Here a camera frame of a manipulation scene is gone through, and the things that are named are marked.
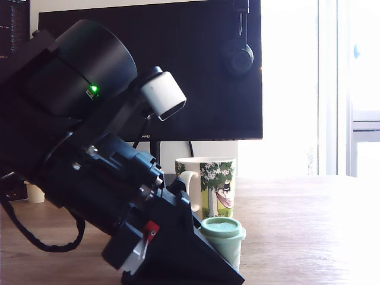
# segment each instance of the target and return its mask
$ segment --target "headphones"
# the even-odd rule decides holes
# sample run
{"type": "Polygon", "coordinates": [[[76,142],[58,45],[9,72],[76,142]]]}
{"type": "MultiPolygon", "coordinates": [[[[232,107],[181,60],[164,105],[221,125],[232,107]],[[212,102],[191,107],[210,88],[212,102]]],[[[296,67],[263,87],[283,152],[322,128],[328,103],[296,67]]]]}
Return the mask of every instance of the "headphones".
{"type": "Polygon", "coordinates": [[[234,14],[238,15],[235,38],[223,47],[222,54],[227,69],[232,75],[247,73],[254,63],[254,53],[247,42],[249,0],[233,0],[234,14]]]}

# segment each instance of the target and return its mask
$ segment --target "computer monitor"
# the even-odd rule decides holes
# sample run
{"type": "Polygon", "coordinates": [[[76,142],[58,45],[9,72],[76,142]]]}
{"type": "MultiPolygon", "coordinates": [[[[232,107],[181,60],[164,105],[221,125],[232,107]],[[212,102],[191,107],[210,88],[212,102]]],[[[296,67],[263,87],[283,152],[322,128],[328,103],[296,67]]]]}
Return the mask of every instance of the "computer monitor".
{"type": "MultiPolygon", "coordinates": [[[[39,29],[58,37],[83,18],[114,33],[139,72],[154,66],[170,71],[188,99],[168,120],[153,118],[141,141],[262,138],[260,0],[250,1],[248,15],[253,66],[238,76],[230,73],[223,58],[224,47],[240,27],[232,0],[42,12],[39,29]]],[[[139,134],[144,123],[140,111],[119,133],[123,140],[133,141],[139,134]]]]}

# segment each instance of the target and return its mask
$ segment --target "light green cup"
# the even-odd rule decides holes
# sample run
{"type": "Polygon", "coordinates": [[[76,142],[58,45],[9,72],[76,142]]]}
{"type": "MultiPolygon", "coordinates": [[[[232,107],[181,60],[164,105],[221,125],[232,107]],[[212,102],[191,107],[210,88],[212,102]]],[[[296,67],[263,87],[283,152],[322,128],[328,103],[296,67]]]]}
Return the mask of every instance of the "light green cup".
{"type": "Polygon", "coordinates": [[[201,233],[235,268],[240,268],[240,252],[246,231],[239,221],[227,217],[207,218],[201,223],[201,233]]]}

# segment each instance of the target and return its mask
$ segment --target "wooden table surface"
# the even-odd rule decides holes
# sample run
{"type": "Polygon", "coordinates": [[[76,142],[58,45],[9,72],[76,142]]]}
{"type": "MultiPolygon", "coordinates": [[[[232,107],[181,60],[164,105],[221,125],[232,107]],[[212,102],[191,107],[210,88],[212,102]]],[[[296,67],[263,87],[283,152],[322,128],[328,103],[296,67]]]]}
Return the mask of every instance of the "wooden table surface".
{"type": "MultiPolygon", "coordinates": [[[[246,285],[380,284],[379,187],[349,177],[238,178],[235,218],[246,228],[240,271],[246,285]]],[[[76,237],[74,220],[48,202],[13,203],[46,243],[76,237]]],[[[1,211],[1,284],[120,284],[100,256],[109,240],[87,225],[78,249],[47,254],[1,211]]]]}

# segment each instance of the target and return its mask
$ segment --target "mug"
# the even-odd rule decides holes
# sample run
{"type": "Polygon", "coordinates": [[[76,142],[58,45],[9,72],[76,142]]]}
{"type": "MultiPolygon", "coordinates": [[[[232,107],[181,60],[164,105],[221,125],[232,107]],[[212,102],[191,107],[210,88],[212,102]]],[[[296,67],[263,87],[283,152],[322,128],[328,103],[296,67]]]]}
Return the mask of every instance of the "mug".
{"type": "Polygon", "coordinates": [[[188,157],[176,159],[177,177],[186,185],[191,209],[200,220],[232,217],[236,159],[188,157]]]}

